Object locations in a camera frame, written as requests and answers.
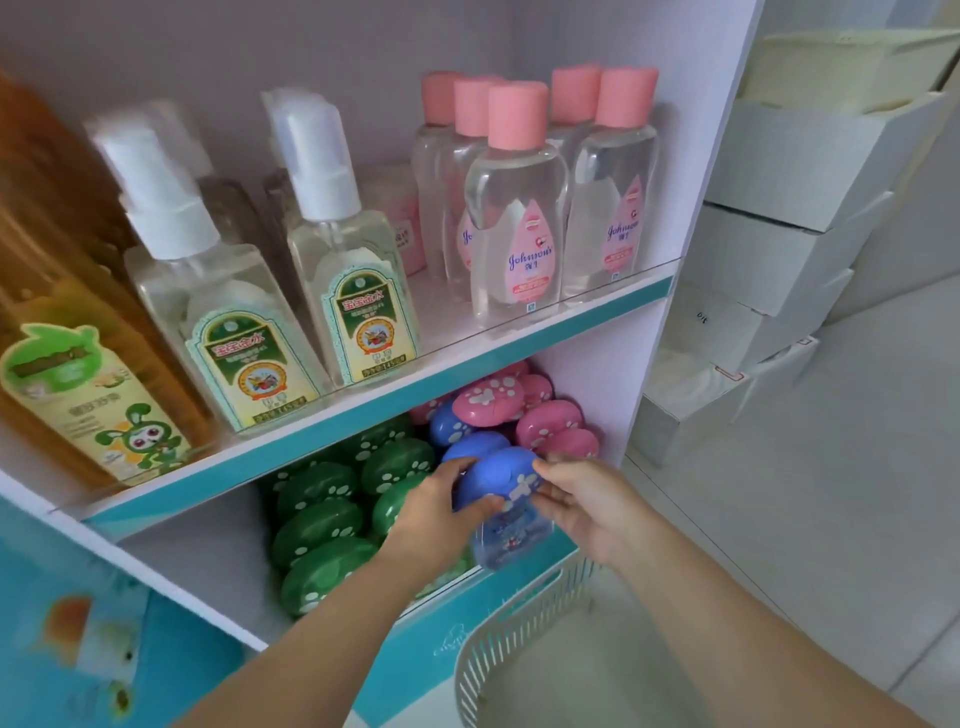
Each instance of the white spray cap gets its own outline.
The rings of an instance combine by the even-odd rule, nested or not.
[[[173,158],[182,164],[194,180],[213,174],[213,162],[206,153],[204,143],[193,118],[182,104],[171,99],[154,99],[144,105],[153,117],[154,129],[160,142]]]
[[[274,137],[305,220],[343,220],[360,211],[340,112],[297,88],[264,94]]]
[[[87,128],[123,194],[127,217],[157,260],[202,253],[220,242],[197,183],[174,161],[143,111],[120,111]]]

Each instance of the yellow label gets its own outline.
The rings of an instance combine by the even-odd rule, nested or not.
[[[352,384],[417,358],[409,305],[389,271],[351,266],[323,296],[344,381]]]
[[[214,311],[193,331],[187,349],[234,429],[270,422],[320,397],[284,326],[265,313]]]
[[[0,356],[0,385],[118,480],[178,468],[190,444],[95,327],[24,324]]]

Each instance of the cardboard box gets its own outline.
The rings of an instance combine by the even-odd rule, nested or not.
[[[663,467],[726,427],[750,378],[705,365],[689,354],[657,352],[630,436],[633,446]]]
[[[664,346],[741,372],[817,330],[852,278],[853,271],[847,269],[779,316],[764,316],[723,294],[681,281],[663,328]]]
[[[826,232],[894,188],[944,101],[862,115],[734,101],[707,202]]]
[[[684,280],[777,316],[851,266],[893,197],[884,192],[827,232],[704,205],[686,254]]]
[[[751,50],[737,98],[863,113],[940,90],[958,49],[960,31],[939,28],[767,36]]]
[[[740,403],[740,408],[732,422],[777,392],[792,387],[819,346],[819,339],[806,336],[759,364],[747,367],[745,374],[750,377],[750,383],[747,385],[747,394]]]

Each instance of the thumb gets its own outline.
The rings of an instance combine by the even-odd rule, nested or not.
[[[482,522],[492,518],[503,508],[503,498],[500,496],[483,496],[474,501],[457,514],[457,520],[470,531],[476,529]]]

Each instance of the person's left hand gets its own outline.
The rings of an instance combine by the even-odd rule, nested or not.
[[[475,461],[473,457],[448,460],[410,491],[378,556],[415,570],[422,586],[452,569],[470,534],[503,507],[502,497],[485,496],[453,512],[453,483]]]

